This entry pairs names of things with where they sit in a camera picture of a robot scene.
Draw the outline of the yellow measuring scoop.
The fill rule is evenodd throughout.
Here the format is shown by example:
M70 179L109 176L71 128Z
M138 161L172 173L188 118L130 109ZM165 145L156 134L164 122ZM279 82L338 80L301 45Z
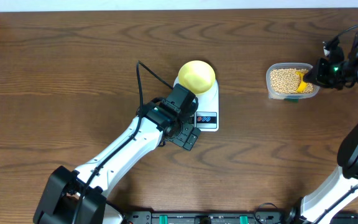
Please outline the yellow measuring scoop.
M299 84L298 88L296 89L296 92L297 93L303 93L306 90L307 86L308 86L308 84L303 81L303 77L304 77L305 73L296 72L296 74L300 78L300 84Z

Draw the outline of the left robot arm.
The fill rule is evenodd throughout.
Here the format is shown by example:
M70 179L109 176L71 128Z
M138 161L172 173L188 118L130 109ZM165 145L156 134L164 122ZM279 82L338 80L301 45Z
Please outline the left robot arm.
M166 141L189 151L200 130L189 118L198 108L194 93L180 84L166 98L141 104L129 127L96 157L69 170L55 169L48 178L34 223L122 223L107 197L147 153Z

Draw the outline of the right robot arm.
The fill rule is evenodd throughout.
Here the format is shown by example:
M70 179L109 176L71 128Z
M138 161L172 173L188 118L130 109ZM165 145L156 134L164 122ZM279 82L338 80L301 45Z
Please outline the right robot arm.
M358 84L358 25L351 51L345 57L339 36L324 43L325 56L303 77L322 88L342 90ZM312 193L297 201L286 223L330 223L334 216L358 197L358 124L344 138L333 173Z

